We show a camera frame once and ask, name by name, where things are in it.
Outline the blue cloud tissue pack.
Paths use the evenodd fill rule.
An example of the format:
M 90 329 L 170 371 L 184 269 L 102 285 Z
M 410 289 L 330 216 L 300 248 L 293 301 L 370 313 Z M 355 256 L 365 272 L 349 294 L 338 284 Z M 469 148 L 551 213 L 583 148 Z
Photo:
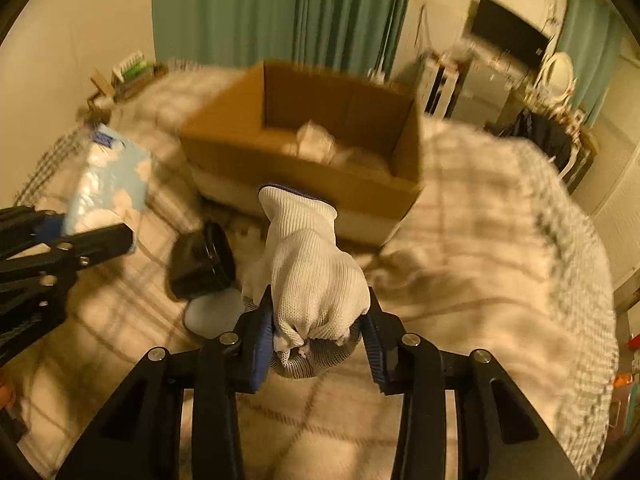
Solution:
M 38 207 L 59 217 L 44 222 L 37 242 L 118 224 L 137 237 L 152 169 L 150 152 L 116 130 L 99 125 L 84 131 L 79 153 L 44 186 Z

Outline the black round jar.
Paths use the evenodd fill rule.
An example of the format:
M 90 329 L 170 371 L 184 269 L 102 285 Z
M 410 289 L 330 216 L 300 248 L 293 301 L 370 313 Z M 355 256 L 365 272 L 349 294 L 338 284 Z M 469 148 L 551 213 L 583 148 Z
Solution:
M 168 288 L 178 299 L 194 299 L 229 288 L 235 261 L 224 229 L 207 220 L 197 231 L 178 236 L 171 249 Z

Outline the white knit glove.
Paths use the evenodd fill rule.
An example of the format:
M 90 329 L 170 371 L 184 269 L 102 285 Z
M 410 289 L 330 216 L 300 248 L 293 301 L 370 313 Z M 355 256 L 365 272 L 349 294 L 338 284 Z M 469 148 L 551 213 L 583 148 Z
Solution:
M 243 295 L 259 304 L 270 293 L 276 355 L 285 361 L 297 353 L 309 356 L 314 342 L 351 352 L 370 292 L 359 264 L 337 247 L 337 210 L 277 185 L 261 188 L 258 202 L 269 226 Z

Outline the small cardboard box SF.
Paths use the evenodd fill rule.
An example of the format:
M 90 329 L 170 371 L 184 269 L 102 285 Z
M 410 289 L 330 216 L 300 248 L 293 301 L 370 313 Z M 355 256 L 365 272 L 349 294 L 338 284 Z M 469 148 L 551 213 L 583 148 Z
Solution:
M 152 82 L 167 74 L 168 67 L 165 64 L 153 64 L 134 78 L 122 82 L 116 76 L 108 81 L 96 70 L 90 77 L 94 90 L 86 99 L 85 104 L 78 107 L 76 120 L 80 124 L 90 126 L 107 125 L 117 105 L 131 100 Z

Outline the light blue round pad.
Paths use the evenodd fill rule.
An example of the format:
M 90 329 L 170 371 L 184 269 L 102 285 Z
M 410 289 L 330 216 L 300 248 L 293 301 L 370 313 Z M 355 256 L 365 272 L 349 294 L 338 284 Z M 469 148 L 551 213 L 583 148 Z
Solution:
M 184 309 L 184 327 L 196 336 L 214 339 L 231 332 L 244 312 L 241 293 L 233 287 L 192 299 Z

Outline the grey knit glove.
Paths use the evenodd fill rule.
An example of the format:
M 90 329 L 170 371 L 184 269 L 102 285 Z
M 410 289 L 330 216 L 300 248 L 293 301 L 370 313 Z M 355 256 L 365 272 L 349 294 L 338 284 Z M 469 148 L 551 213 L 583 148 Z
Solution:
M 271 369 L 290 379 L 318 376 L 344 362 L 360 341 L 357 322 L 311 323 L 296 330 L 293 325 L 275 322 Z

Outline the green white product box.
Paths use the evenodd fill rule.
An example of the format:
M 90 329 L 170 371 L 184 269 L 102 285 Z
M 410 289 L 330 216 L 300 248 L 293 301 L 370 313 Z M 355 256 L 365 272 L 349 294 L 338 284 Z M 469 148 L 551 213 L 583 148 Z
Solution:
M 140 51 L 134 51 L 112 68 L 112 81 L 124 84 L 137 76 L 152 70 L 154 63 Z

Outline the white crumpled item in box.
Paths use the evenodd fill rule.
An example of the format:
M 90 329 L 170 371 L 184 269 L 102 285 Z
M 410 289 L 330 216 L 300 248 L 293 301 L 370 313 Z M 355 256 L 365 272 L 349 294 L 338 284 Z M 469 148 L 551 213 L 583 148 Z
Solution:
M 293 142 L 285 143 L 282 152 L 322 165 L 356 167 L 390 173 L 390 166 L 378 154 L 363 148 L 341 148 L 326 128 L 306 122 L 296 132 Z

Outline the black jacket on chair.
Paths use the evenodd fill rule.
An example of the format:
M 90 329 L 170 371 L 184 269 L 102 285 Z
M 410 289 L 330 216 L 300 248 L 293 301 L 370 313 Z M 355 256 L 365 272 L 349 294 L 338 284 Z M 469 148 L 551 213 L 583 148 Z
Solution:
M 555 119 L 523 108 L 513 122 L 501 128 L 500 138 L 529 140 L 548 156 L 559 171 L 568 171 L 577 158 L 573 137 Z

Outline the brown cardboard box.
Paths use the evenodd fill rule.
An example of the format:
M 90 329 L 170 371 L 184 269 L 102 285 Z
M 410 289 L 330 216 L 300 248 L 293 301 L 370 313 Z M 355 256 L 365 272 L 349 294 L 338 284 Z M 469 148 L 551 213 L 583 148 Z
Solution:
M 338 237 L 380 247 L 421 191 L 420 117 L 413 95 L 389 84 L 266 61 L 186 118 L 179 138 L 203 196 L 259 216 L 259 188 L 292 188 L 337 210 Z M 381 155 L 390 173 L 284 154 L 306 122 L 326 128 L 341 148 Z

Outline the silver mini fridge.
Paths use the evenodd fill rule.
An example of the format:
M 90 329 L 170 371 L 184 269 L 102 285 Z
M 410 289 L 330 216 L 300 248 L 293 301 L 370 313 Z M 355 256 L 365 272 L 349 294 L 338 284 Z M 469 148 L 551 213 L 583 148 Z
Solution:
M 517 82 L 518 73 L 482 58 L 471 58 L 458 80 L 449 118 L 477 127 L 495 124 Z

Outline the white suitcase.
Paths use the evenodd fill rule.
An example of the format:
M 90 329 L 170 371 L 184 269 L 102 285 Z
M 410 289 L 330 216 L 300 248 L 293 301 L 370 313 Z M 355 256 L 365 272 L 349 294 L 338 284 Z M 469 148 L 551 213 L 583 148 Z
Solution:
M 416 105 L 419 110 L 437 119 L 444 118 L 454 96 L 459 75 L 457 63 L 424 56 L 416 81 Z

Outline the white oval vanity mirror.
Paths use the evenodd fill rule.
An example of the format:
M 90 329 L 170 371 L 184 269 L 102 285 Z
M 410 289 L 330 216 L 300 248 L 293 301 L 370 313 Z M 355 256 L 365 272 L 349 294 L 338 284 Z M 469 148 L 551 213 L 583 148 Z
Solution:
M 575 87 L 572 59 L 566 52 L 555 52 L 542 64 L 535 82 L 536 95 L 556 104 L 572 95 Z

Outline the green curtain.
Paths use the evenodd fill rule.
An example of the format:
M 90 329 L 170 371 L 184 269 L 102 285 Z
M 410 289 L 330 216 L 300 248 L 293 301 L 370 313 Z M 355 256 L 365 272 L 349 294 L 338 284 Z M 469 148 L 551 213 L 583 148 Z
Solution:
M 390 74 L 408 0 L 152 0 L 157 58 Z
M 576 84 L 570 102 L 585 112 L 587 127 L 600 113 L 624 32 L 624 21 L 608 0 L 567 0 L 556 50 L 572 60 Z

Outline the black wall television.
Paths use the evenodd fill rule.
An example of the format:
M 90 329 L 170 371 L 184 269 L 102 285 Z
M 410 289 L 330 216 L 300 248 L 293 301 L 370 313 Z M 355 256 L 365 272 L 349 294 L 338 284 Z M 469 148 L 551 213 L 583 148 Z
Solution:
M 538 70 L 541 66 L 549 44 L 549 38 L 539 29 L 495 0 L 477 3 L 470 34 L 492 44 L 530 70 Z

